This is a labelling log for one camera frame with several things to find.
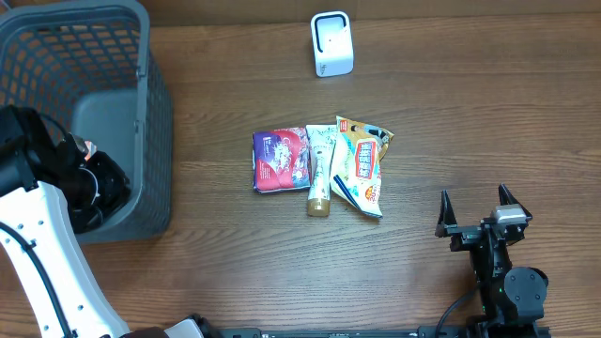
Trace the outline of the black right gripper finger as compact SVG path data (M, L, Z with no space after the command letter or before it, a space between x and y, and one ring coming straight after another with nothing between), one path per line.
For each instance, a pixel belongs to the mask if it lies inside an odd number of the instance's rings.
M455 212L446 190L441 192L439 219L435 236L438 238L449 237L449 230L457 228Z
M519 205L521 207L522 211L524 212L526 218L527 219L532 218L532 214L511 194L511 192L509 191L509 189L506 187L506 185L504 183L501 183L499 185L498 191L499 191L500 204L502 206Z

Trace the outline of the grey plastic basket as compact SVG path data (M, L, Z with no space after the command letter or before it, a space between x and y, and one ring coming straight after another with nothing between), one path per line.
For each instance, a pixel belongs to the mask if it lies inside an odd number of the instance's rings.
M173 102L149 47L137 1L68 1L1 17L1 103L49 115L58 141L70 131L115 161L128 203L82 243L152 238L171 211Z

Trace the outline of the red purple pouch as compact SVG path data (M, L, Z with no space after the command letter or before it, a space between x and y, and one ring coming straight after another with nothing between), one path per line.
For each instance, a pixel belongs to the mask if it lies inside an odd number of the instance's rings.
M253 134L254 189L260 193L308 189L309 140L304 127Z

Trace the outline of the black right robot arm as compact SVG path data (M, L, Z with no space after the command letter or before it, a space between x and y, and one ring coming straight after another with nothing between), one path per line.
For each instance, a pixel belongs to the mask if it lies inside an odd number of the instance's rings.
M545 314L548 277L540 269L514 267L508 247L525 238L532 214L508 188L499 186L500 204L477 225L460 226L450 197L441 192L439 219L435 235L451 240L450 250L466 251L475 274L476 286L440 317L435 337L520 337L544 338L550 329L537 321ZM472 316L463 327L447 327L452 311L475 295L480 296L483 314Z

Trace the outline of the white tube gold cap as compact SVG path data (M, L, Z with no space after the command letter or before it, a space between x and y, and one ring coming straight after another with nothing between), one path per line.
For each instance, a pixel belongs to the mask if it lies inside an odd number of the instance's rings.
M337 130L335 125L307 125L306 130L312 170L307 213L313 217L327 217L331 204L331 159Z

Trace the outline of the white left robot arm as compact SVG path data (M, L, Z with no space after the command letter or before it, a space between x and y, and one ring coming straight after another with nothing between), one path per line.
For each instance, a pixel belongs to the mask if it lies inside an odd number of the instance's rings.
M1 245L45 337L204 338L189 316L131 330L104 297L77 234L123 207L129 180L105 153L65 132L55 143L39 113L1 110Z

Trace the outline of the small orange juice carton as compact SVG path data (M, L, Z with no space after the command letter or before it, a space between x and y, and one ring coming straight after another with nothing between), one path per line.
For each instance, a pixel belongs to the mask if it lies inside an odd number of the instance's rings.
M79 151L84 155L86 161L89 161L91 157L96 153L97 146L91 141L84 140L80 136L73 136L75 144L77 145Z

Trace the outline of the yellow snack bag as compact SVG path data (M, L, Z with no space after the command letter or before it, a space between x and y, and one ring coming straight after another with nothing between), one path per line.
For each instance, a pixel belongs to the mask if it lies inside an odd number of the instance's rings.
M394 134L342 116L336 117L336 128L331 160L332 191L365 215L382 218L380 163Z

